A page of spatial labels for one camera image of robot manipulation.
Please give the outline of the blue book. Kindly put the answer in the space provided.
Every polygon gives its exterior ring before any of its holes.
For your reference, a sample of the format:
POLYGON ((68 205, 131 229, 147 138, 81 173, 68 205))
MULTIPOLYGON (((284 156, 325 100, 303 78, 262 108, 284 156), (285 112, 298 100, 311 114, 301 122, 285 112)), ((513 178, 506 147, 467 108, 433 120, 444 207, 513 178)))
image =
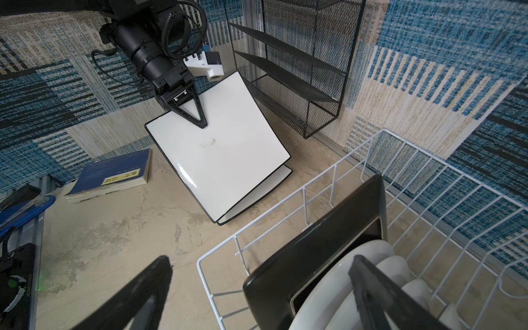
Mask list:
POLYGON ((67 201, 80 203, 88 199, 142 186, 148 182, 151 149, 95 162, 86 166, 73 188, 65 195, 67 201))

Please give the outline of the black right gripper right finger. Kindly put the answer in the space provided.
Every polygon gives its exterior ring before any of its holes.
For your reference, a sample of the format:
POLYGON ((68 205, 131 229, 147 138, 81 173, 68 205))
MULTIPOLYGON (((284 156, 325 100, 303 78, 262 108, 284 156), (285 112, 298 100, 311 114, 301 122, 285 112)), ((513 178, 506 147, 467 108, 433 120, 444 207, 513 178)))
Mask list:
POLYGON ((364 329, 446 329, 366 257, 354 257, 349 270, 356 307, 364 329))

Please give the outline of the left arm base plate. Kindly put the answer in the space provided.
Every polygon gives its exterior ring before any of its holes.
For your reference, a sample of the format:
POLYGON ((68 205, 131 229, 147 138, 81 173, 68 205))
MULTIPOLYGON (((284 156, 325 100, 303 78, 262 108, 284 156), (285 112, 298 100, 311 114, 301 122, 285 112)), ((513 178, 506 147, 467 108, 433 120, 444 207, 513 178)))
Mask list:
POLYGON ((27 243, 1 259, 1 329, 29 329, 36 246, 27 243))

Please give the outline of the white square plate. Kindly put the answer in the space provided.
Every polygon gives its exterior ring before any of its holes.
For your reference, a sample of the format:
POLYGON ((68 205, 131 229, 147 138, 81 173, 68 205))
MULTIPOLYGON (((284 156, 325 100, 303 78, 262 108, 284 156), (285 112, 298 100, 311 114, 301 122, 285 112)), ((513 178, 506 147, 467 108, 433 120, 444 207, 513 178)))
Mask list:
POLYGON ((208 126, 169 111, 144 126, 153 141, 216 223, 291 158, 235 72, 199 97, 208 126))
POLYGON ((292 170, 283 164, 269 177, 263 180, 256 188, 249 192, 240 202, 233 206, 218 222, 219 226, 228 223, 254 206, 264 197, 269 195, 276 187, 281 185, 292 173, 292 170))

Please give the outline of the white round plate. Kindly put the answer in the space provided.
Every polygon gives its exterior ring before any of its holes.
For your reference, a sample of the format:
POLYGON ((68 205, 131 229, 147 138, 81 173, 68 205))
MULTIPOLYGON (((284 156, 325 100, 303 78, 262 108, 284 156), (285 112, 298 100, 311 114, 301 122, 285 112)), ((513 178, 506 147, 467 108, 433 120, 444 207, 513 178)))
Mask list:
POLYGON ((408 294, 415 302, 430 312, 431 291, 422 279, 415 279, 402 287, 403 292, 408 294))
MULTIPOLYGON (((389 257, 376 267, 398 287, 403 287, 411 280, 408 264, 403 257, 389 257)), ((363 329, 357 309, 355 296, 351 291, 335 312, 326 329, 363 329)))
POLYGON ((383 240, 373 240, 356 247, 323 276, 298 310, 290 329, 325 329, 335 312, 352 291, 349 270, 356 256, 366 257, 377 265, 392 257, 392 246, 383 240))
POLYGON ((438 321, 450 330, 462 330, 459 313, 454 304, 446 305, 438 321))

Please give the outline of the blue utility tool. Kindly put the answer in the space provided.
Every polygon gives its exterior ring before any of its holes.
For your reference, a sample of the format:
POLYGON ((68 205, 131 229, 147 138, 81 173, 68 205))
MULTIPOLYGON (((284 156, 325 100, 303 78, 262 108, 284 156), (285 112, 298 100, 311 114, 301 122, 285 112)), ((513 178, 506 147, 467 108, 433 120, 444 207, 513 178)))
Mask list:
POLYGON ((8 233, 39 216, 55 201, 55 196, 41 196, 41 189, 29 184, 7 196, 1 202, 1 241, 8 233))

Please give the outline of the black mesh shelf rack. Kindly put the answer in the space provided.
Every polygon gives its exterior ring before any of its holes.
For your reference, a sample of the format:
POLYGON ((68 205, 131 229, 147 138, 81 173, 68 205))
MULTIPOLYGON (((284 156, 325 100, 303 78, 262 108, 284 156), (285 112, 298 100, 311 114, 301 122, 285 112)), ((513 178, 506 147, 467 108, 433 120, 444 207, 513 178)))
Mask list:
POLYGON ((251 95, 308 139, 341 113, 365 1, 243 1, 228 19, 251 95))

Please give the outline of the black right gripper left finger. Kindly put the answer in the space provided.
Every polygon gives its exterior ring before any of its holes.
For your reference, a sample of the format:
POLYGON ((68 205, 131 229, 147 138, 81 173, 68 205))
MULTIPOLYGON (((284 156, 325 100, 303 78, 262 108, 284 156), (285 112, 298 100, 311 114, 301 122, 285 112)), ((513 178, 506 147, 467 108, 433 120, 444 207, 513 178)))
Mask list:
POLYGON ((169 293, 173 269, 162 255, 75 329, 157 329, 169 293))

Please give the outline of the black square plate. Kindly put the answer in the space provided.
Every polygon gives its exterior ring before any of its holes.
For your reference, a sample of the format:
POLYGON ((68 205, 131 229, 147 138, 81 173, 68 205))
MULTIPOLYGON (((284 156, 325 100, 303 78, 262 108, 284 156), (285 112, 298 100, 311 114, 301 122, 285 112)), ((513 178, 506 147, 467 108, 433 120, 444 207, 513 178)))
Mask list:
POLYGON ((384 180, 376 174, 267 258, 243 284, 260 329, 287 329, 301 304, 338 260, 387 239, 384 180))

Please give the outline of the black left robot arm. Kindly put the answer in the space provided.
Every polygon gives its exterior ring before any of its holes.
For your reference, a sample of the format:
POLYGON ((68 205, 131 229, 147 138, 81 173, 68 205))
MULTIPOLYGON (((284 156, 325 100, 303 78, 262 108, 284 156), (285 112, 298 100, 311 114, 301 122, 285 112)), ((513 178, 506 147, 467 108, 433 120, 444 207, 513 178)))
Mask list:
POLYGON ((208 20, 196 1, 2 1, 1 16, 42 12, 99 12, 111 19, 100 29, 104 44, 121 50, 148 81, 155 99, 203 129, 208 123, 184 59, 203 49, 208 20))

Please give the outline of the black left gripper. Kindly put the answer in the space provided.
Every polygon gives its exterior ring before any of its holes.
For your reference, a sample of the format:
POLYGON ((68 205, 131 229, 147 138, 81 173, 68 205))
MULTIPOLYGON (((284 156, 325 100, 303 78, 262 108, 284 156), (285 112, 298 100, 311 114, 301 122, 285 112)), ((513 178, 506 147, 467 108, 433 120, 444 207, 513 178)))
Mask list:
POLYGON ((175 112, 200 129, 208 126, 193 75, 187 66, 175 65, 152 81, 152 86, 155 99, 165 111, 175 112))

